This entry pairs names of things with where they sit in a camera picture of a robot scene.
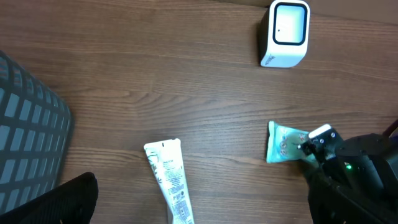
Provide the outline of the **teal wipes packet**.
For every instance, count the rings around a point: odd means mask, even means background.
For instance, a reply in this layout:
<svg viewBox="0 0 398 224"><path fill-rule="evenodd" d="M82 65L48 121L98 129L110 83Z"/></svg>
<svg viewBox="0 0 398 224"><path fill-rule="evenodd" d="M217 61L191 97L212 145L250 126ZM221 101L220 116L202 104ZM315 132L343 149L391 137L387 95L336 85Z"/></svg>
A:
<svg viewBox="0 0 398 224"><path fill-rule="evenodd" d="M308 140L308 131L282 126L275 121L269 121L268 131L267 163L302 160L317 166L317 161L313 154L307 156L298 148L299 145Z"/></svg>

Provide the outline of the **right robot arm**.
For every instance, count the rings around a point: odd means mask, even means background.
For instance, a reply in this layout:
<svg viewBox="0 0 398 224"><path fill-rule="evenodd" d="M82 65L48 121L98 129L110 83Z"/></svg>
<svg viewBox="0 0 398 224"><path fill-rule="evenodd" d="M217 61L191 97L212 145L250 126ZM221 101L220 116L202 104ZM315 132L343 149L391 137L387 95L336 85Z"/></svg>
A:
<svg viewBox="0 0 398 224"><path fill-rule="evenodd" d="M305 178L314 223L397 223L397 138L347 139Z"/></svg>

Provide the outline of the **white tube gold cap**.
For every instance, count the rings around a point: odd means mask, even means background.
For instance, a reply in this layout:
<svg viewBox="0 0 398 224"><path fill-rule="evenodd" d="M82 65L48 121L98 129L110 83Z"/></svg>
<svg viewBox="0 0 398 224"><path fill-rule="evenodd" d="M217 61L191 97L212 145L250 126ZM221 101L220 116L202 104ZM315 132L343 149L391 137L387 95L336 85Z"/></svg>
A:
<svg viewBox="0 0 398 224"><path fill-rule="evenodd" d="M169 139L147 143L144 150L167 204L170 224L194 224L181 141Z"/></svg>

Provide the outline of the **red purple pad package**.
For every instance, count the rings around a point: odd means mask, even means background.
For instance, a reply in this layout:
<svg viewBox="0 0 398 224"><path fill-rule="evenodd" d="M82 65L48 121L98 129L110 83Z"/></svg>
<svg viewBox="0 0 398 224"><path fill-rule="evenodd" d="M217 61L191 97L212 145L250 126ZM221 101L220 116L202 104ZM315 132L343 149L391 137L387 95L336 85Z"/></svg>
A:
<svg viewBox="0 0 398 224"><path fill-rule="evenodd" d="M392 138L394 135L397 135L398 129L398 120L395 120L383 133L382 135L385 137Z"/></svg>

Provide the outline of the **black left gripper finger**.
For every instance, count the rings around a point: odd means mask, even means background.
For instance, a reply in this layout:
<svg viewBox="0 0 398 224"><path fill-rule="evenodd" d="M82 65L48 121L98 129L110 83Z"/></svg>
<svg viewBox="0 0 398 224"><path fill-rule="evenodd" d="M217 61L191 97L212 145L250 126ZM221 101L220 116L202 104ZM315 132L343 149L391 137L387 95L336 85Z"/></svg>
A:
<svg viewBox="0 0 398 224"><path fill-rule="evenodd" d="M1 224L89 223L98 199L94 173L85 172L1 215Z"/></svg>

